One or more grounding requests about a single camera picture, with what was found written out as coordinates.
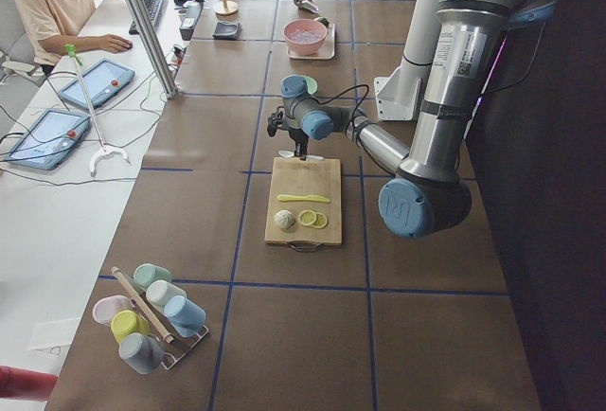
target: bowl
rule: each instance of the bowl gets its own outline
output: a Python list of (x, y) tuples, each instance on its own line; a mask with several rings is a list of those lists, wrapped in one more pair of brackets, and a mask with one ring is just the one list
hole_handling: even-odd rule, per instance
[(322, 47), (328, 31), (326, 26), (318, 21), (294, 20), (284, 27), (284, 39), (293, 53), (309, 56)]

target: black wall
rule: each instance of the black wall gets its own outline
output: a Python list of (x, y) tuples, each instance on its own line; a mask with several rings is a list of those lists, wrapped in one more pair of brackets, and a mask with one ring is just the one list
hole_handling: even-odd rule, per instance
[[(510, 34), (492, 90), (524, 76), (539, 34)], [(483, 97), (467, 140), (549, 411), (606, 410), (605, 36), (606, 0), (559, 0), (526, 78)]]

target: beige shirt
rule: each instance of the beige shirt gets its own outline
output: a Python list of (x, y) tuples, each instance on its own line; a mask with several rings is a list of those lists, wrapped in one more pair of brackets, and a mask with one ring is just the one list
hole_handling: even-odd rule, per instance
[(78, 35), (95, 11), (94, 0), (15, 0), (36, 63), (55, 65), (60, 55), (46, 52), (38, 41), (55, 35)]

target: tray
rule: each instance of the tray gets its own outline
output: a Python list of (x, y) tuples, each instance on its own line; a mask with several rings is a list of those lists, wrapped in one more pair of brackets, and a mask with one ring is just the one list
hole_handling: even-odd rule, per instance
[[(281, 202), (280, 193), (289, 195), (323, 195), (330, 203)], [(326, 214), (329, 224), (322, 229), (295, 223), (287, 230), (280, 229), (274, 215), (281, 209), (297, 214), (305, 209)], [(272, 184), (267, 204), (265, 242), (294, 245), (306, 244), (340, 245), (342, 243), (341, 219), (341, 161), (338, 159), (300, 160), (297, 157), (274, 159)]]
[(300, 56), (294, 51), (288, 50), (288, 57), (291, 59), (307, 59), (317, 61), (327, 61), (328, 59), (334, 58), (334, 49), (336, 44), (336, 26), (333, 23), (329, 25), (329, 31), (326, 35), (326, 41), (317, 52), (308, 56)]

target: yellow knife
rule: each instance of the yellow knife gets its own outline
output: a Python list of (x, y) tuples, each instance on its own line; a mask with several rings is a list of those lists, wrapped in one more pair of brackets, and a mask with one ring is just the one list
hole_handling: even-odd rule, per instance
[(314, 203), (330, 203), (330, 198), (322, 195), (277, 195), (278, 201), (311, 201)]

